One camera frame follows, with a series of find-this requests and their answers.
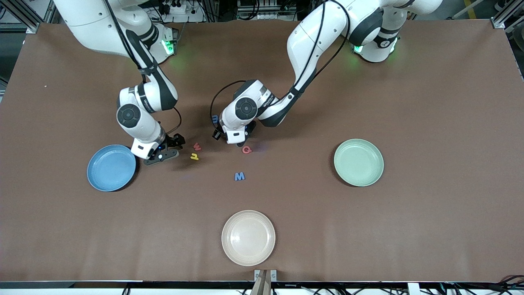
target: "plate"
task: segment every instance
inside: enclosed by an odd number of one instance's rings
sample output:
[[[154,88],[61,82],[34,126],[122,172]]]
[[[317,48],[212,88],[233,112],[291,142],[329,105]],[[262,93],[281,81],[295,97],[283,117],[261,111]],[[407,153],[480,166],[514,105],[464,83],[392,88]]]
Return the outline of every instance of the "plate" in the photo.
[[[376,146],[363,139],[350,139],[336,149],[335,170],[345,182],[372,185],[382,176],[384,158]]]
[[[266,260],[275,247],[275,228],[266,215],[253,210],[231,216],[222,230],[222,248],[232,262],[254,266]]]
[[[113,144],[96,152],[88,164],[88,181],[99,191],[124,187],[135,175],[136,159],[129,148]]]

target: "green light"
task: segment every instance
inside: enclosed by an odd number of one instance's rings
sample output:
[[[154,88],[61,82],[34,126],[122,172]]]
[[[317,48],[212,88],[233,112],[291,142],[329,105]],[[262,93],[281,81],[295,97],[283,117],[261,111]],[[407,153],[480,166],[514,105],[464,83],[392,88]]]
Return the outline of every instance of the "green light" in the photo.
[[[173,44],[171,41],[162,40],[162,45],[164,46],[164,49],[166,50],[167,54],[171,55],[174,53]]]
[[[398,38],[395,38],[395,41],[393,41],[393,44],[391,44],[391,50],[389,53],[392,53],[395,50],[395,44],[397,43]]]

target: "white plate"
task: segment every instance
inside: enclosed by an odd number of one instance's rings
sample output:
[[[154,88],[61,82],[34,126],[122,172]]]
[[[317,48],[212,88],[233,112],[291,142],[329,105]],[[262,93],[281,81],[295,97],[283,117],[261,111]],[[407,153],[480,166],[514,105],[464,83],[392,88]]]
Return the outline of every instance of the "white plate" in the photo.
[[[245,210],[227,220],[222,230],[222,248],[232,262],[254,266],[271,255],[276,238],[275,228],[266,215]]]

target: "plate rim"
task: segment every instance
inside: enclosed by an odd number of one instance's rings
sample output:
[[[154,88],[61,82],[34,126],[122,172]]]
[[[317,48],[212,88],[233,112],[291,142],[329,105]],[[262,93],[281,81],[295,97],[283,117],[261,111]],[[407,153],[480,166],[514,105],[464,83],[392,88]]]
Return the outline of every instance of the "plate rim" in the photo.
[[[96,187],[95,185],[93,185],[93,183],[91,182],[91,178],[90,178],[90,176],[89,176],[89,168],[90,168],[91,165],[93,164],[93,161],[94,161],[95,156],[97,156],[97,155],[98,155],[98,154],[99,154],[103,149],[108,149],[108,148],[119,148],[120,151],[124,151],[124,150],[129,151],[129,155],[133,156],[133,159],[134,159],[134,161],[133,161],[133,170],[134,170],[134,171],[136,171],[136,166],[137,166],[135,155],[131,152],[131,150],[130,150],[128,147],[126,147],[125,145],[122,145],[122,144],[110,144],[110,145],[106,145],[106,146],[100,148],[96,153],[94,153],[93,156],[91,157],[91,159],[89,159],[88,167],[87,167],[87,169],[86,169],[86,177],[87,177],[87,179],[88,179],[89,184],[90,184],[94,189],[96,189],[96,190],[98,190],[98,191],[101,191],[101,192],[105,192],[105,193],[107,193],[107,192],[113,192],[113,191],[116,191],[116,190],[118,190],[118,189],[124,187],[126,184],[129,183],[129,181],[130,181],[131,179],[133,179],[133,175],[135,175],[135,172],[134,172],[134,173],[131,175],[131,177],[126,181],[126,183],[125,183],[123,186],[121,186],[121,187],[119,187],[119,188],[116,188],[116,189],[111,189],[111,190],[100,189],[100,188]]]
[[[348,180],[344,179],[342,177],[342,175],[340,174],[340,171],[338,170],[337,168],[337,161],[336,161],[336,157],[337,157],[337,154],[340,153],[341,151],[341,148],[343,145],[346,145],[348,142],[365,142],[371,146],[373,146],[377,151],[378,151],[378,154],[376,154],[378,156],[378,159],[379,159],[379,162],[381,163],[381,169],[380,169],[380,173],[378,174],[378,177],[377,179],[375,179],[373,182],[369,183],[369,184],[366,184],[366,185],[358,185],[358,184],[354,184],[354,183],[351,183],[349,182]],[[373,143],[365,140],[365,139],[360,139],[360,138],[352,138],[352,139],[348,139],[344,142],[342,142],[341,144],[338,145],[338,147],[336,148],[335,150],[335,154],[333,155],[333,164],[335,166],[335,171],[337,173],[337,175],[346,183],[349,183],[351,185],[354,185],[354,186],[359,186],[359,187],[365,187],[365,186],[370,186],[372,184],[375,184],[381,177],[382,177],[382,174],[384,173],[384,157],[382,156],[382,153],[380,151],[380,149],[374,145]]]
[[[224,234],[226,234],[226,226],[231,222],[231,220],[236,217],[237,215],[241,215],[241,214],[246,214],[246,213],[255,213],[259,216],[261,216],[263,219],[267,220],[268,224],[271,226],[270,227],[270,234],[272,234],[272,236],[274,237],[272,239],[272,243],[271,243],[271,250],[268,252],[268,254],[258,263],[255,263],[255,264],[243,264],[243,263],[240,263],[238,262],[238,260],[236,259],[233,259],[229,253],[226,251],[226,247],[225,247],[225,244],[224,242],[227,241],[227,237],[224,236]],[[256,211],[256,210],[251,210],[251,209],[248,209],[248,210],[242,210],[242,211],[239,211],[233,215],[231,215],[231,217],[229,217],[227,219],[227,221],[225,222],[224,224],[224,227],[222,228],[222,235],[221,235],[221,242],[222,242],[222,250],[224,250],[224,253],[226,254],[226,256],[232,261],[234,262],[235,264],[238,264],[240,266],[255,266],[255,265],[259,265],[261,264],[262,262],[266,261],[269,256],[271,256],[271,254],[273,253],[273,250],[275,249],[275,244],[277,242],[277,233],[275,231],[275,227],[273,225],[273,223],[271,222],[271,220],[262,212],[259,212],[259,211]]]

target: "tabletop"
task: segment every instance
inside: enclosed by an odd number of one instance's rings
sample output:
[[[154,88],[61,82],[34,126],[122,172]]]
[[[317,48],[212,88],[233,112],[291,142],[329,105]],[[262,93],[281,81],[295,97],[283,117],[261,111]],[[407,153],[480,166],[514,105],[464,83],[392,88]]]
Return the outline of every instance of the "tabletop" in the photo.
[[[187,24],[161,64],[187,145],[113,193],[92,188],[86,167],[106,145],[131,145],[116,97],[140,83],[136,67],[82,47],[65,25],[28,35],[0,103],[0,280],[248,280],[277,269],[280,280],[498,281],[524,272],[523,87],[504,31],[488,20],[408,21],[380,64],[345,46],[280,126],[259,124],[252,153],[215,141],[209,106],[224,85],[290,88],[296,25]],[[174,111],[155,118],[165,129],[178,122]],[[372,186],[336,175],[334,151],[352,138],[384,156]],[[239,172],[245,180],[234,180]],[[220,239],[245,209],[264,213],[277,235],[254,267],[231,262]]]

